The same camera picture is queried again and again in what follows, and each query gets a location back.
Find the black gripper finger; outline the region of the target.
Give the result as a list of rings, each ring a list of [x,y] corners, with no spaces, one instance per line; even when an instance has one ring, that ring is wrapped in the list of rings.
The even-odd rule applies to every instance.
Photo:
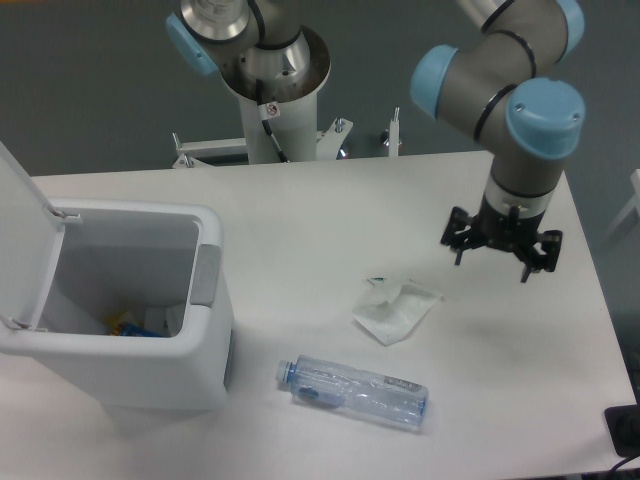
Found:
[[[526,283],[532,273],[554,272],[562,248],[562,241],[562,231],[548,230],[537,233],[533,240],[527,240],[523,246],[519,246],[519,259],[524,264],[520,282]]]
[[[459,266],[465,251],[488,245],[488,237],[481,226],[481,216],[470,216],[466,210],[454,207],[440,243],[455,254],[454,264]]]

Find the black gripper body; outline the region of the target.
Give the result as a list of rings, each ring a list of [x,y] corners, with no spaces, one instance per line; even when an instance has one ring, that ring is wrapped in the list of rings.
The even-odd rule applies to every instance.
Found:
[[[531,256],[536,252],[535,244],[542,218],[543,213],[528,218],[500,213],[483,198],[474,226],[490,248]]]

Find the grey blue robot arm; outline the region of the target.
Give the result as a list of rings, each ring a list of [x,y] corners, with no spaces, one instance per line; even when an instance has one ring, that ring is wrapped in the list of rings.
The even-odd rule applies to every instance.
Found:
[[[580,138],[585,104],[547,73],[578,44],[584,15],[574,1],[465,1],[482,32],[464,52],[430,49],[410,82],[412,101],[493,155],[479,211],[454,208],[441,241],[455,254],[509,252],[525,274],[556,268],[563,235],[539,226]],[[295,1],[184,1],[165,22],[196,72],[220,74],[241,109],[253,163],[333,159],[317,129],[317,100],[330,72],[322,38]]]

